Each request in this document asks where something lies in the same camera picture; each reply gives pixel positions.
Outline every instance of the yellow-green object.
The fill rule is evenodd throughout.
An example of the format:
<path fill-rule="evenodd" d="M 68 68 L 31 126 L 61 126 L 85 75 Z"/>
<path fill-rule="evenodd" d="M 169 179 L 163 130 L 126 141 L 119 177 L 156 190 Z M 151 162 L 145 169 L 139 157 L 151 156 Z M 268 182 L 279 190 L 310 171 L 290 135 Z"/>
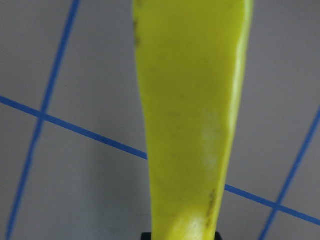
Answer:
<path fill-rule="evenodd" d="M 152 240 L 213 240 L 241 96 L 252 0 L 135 0 Z"/>

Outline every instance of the grid line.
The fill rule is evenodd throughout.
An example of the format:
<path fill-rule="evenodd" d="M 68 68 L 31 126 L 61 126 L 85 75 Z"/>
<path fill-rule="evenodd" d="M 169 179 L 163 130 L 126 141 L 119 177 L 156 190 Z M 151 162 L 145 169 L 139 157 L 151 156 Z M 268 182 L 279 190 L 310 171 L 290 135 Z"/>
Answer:
<path fill-rule="evenodd" d="M 66 47 L 68 44 L 68 40 L 70 37 L 72 26 L 74 24 L 74 20 L 76 17 L 76 13 L 77 13 L 79 4 L 80 4 L 80 0 L 73 0 L 72 5 L 70 7 L 69 14 L 68 14 L 65 26 L 64 26 L 62 38 L 60 40 L 58 50 L 57 50 L 57 53 L 56 53 L 56 56 L 54 59 L 53 66 L 52 66 L 52 70 L 51 70 L 51 73 L 49 76 L 45 95 L 42 100 L 41 110 L 37 112 L 36 126 L 34 129 L 32 138 L 31 138 L 31 142 L 30 142 L 28 153 L 27 153 L 27 156 L 26 156 L 26 159 L 24 162 L 22 174 L 20 176 L 19 185 L 18 185 L 16 194 L 15 194 L 12 210 L 11 210 L 11 213 L 9 216 L 9 221 L 7 223 L 7 230 L 6 230 L 6 235 L 5 235 L 6 240 L 10 240 L 12 238 L 12 234 L 13 234 L 14 227 L 15 227 L 15 224 L 17 221 L 17 216 L 18 216 L 19 209 L 21 206 L 22 198 L 24 195 L 27 181 L 28 181 L 28 176 L 29 176 L 32 164 L 33 164 L 33 156 L 34 156 L 34 153 L 35 153 L 35 150 L 37 147 L 37 143 L 38 143 L 38 140 L 40 138 L 40 135 L 41 135 L 41 132 L 43 129 L 43 125 L 44 125 L 44 121 L 45 121 L 43 116 L 45 116 L 48 111 L 50 100 L 51 100 L 53 92 L 54 92 L 55 83 L 57 81 L 59 71 L 60 71 L 60 68 L 62 65 L 62 61 L 63 61 L 64 55 L 66 52 Z M 7 101 L 7 103 L 9 103 L 11 105 L 15 104 L 13 101 L 9 101 L 9 100 Z M 36 113 L 34 111 L 34 109 L 33 110 L 31 110 L 31 109 L 32 108 L 29 108 L 27 106 L 24 108 L 25 111 Z"/>
<path fill-rule="evenodd" d="M 31 108 L 31 107 L 28 107 L 26 105 L 23 105 L 21 103 L 18 103 L 16 101 L 13 101 L 11 99 L 8 99 L 6 97 L 3 97 L 3 96 L 0 96 L 0 103 L 2 103 L 4 105 L 7 105 L 9 107 L 12 107 L 14 109 L 17 109 L 19 111 L 22 111 L 22 112 L 24 112 L 26 114 L 30 114 L 30 115 L 35 116 L 35 117 L 37 117 L 39 115 L 39 111 L 37 111 L 37 110 L 35 110 L 35 109 Z M 147 154 L 142 152 L 142 151 L 140 151 L 140 150 L 138 150 L 138 149 L 135 149 L 135 148 L 127 146 L 127 145 L 124 145 L 124 144 L 122 144 L 120 142 L 117 142 L 117 141 L 114 141 L 114 140 L 112 140 L 110 138 L 101 136 L 101 135 L 99 135 L 99 134 L 97 134 L 95 132 L 92 132 L 92 131 L 89 131 L 89 130 L 84 129 L 82 127 L 79 127 L 77 125 L 71 124 L 71 123 L 66 122 L 64 120 L 61 120 L 61 119 L 59 119 L 57 117 L 45 114 L 43 116 L 43 119 L 45 121 L 49 122 L 49 123 L 52 123 L 52 124 L 57 125 L 57 126 L 60 126 L 60 127 L 64 128 L 64 129 L 70 130 L 70 131 L 72 131 L 74 133 L 83 135 L 83 136 L 85 136 L 87 138 L 96 140 L 96 141 L 98 141 L 100 143 L 106 144 L 108 146 L 114 147 L 114 148 L 119 149 L 121 151 L 127 152 L 129 154 L 132 154 L 132 155 L 135 155 L 137 157 L 140 157 L 142 159 L 147 160 Z M 230 185 L 226 184 L 224 189 L 227 192 L 230 192 L 232 194 L 235 194 L 235 195 L 238 195 L 240 197 L 246 198 L 248 200 L 251 200 L 253 202 L 259 203 L 259 204 L 264 205 L 264 206 L 269 207 L 269 208 L 277 208 L 277 210 L 280 211 L 280 212 L 283 212 L 285 214 L 291 215 L 293 217 L 296 217 L 296 218 L 299 218 L 301 220 L 304 220 L 304 221 L 307 221 L 307 222 L 310 222 L 312 224 L 320 226 L 320 219 L 318 219 L 318 218 L 312 217 L 310 215 L 304 214 L 302 212 L 293 210 L 291 208 L 288 208 L 288 207 L 285 207 L 285 206 L 282 206 L 282 205 L 277 205 L 275 202 L 272 202 L 272 201 L 267 200 L 265 198 L 262 198 L 260 196 L 254 195 L 254 194 L 249 193 L 247 191 L 243 191 L 243 190 L 241 190 L 239 188 L 236 188 L 234 186 L 230 186 Z"/>
<path fill-rule="evenodd" d="M 293 182 L 296 174 L 297 174 L 297 171 L 306 155 L 306 152 L 312 142 L 312 139 L 313 139 L 313 136 L 315 135 L 316 133 L 316 130 L 317 130 L 317 127 L 319 125 L 319 122 L 320 122 L 320 107 L 316 113 L 316 115 L 314 116 L 314 119 L 311 123 L 311 126 L 309 128 L 309 131 L 303 141 L 303 144 L 301 146 L 301 149 L 299 150 L 298 152 L 298 155 L 291 167 L 291 170 L 283 184 L 283 187 L 278 195 L 278 198 L 276 200 L 276 203 L 275 203 L 275 206 L 272 208 L 272 211 L 264 225 L 264 228 L 262 229 L 261 233 L 260 233 L 260 236 L 259 236 L 259 240 L 264 240 L 271 228 L 271 225 L 272 223 L 274 222 L 275 218 L 276 218 L 276 215 L 277 215 L 277 212 L 279 211 L 279 206 L 283 203 L 287 193 L 288 193 L 288 190 L 291 186 L 291 183 Z"/>

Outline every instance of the dark spot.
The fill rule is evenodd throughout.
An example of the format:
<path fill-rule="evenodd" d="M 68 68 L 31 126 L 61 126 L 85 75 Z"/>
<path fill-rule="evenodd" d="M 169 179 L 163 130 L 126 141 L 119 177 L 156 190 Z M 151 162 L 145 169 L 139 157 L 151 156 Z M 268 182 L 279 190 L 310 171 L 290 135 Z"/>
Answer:
<path fill-rule="evenodd" d="M 135 44 L 135 47 L 137 48 L 137 47 L 139 47 L 139 45 L 140 45 L 140 38 L 137 36 L 137 35 L 135 35 L 134 36 L 134 44 Z"/>
<path fill-rule="evenodd" d="M 175 111 L 175 110 L 168 110 L 167 114 L 171 118 L 178 118 L 181 116 L 181 113 L 179 113 L 178 111 Z"/>
<path fill-rule="evenodd" d="M 156 58 L 159 60 L 166 60 L 166 57 L 164 55 L 157 55 Z"/>
<path fill-rule="evenodd" d="M 183 94 L 183 93 L 178 93 L 177 95 L 178 95 L 179 98 L 182 99 L 182 100 L 187 98 L 187 95 L 185 95 L 185 94 Z"/>
<path fill-rule="evenodd" d="M 137 19 L 134 19 L 134 20 L 133 20 L 133 29 L 136 30 L 136 29 L 137 29 L 137 26 L 138 26 L 138 20 L 137 20 Z"/>
<path fill-rule="evenodd" d="M 207 218 L 207 222 L 206 222 L 206 228 L 210 228 L 211 224 L 212 224 L 212 214 L 214 213 L 214 206 L 215 206 L 215 202 L 216 202 L 216 190 L 214 189 L 210 195 L 209 195 L 209 207 L 208 210 L 206 212 L 206 218 Z"/>
<path fill-rule="evenodd" d="M 137 5 L 138 7 L 142 7 L 142 5 L 143 5 L 143 0 L 135 0 L 135 2 L 136 2 L 136 5 Z"/>

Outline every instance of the black base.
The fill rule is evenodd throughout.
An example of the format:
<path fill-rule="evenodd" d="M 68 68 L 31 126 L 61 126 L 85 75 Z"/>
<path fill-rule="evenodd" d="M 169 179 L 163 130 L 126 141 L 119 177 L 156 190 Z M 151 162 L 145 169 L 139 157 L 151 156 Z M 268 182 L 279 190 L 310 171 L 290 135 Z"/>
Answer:
<path fill-rule="evenodd" d="M 141 234 L 141 240 L 151 240 L 151 232 L 143 232 Z M 214 240 L 222 240 L 221 235 L 216 231 Z"/>

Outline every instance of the gray surface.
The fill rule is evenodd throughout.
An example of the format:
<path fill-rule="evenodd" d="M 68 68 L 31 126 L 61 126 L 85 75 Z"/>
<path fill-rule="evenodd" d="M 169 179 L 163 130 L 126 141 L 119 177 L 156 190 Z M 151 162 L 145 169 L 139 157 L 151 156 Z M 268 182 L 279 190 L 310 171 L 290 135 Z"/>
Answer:
<path fill-rule="evenodd" d="M 39 109 L 71 1 L 2 1 L 0 96 Z M 320 103 L 320 1 L 257 0 L 227 183 L 270 201 Z M 131 1 L 82 1 L 49 114 L 146 150 Z M 0 104 L 0 240 L 35 118 Z M 320 219 L 320 129 L 284 200 Z M 150 230 L 148 163 L 45 123 L 14 240 L 139 239 Z M 226 192 L 224 240 L 257 239 L 270 208 Z M 267 237 L 316 240 L 318 225 L 279 213 Z"/>

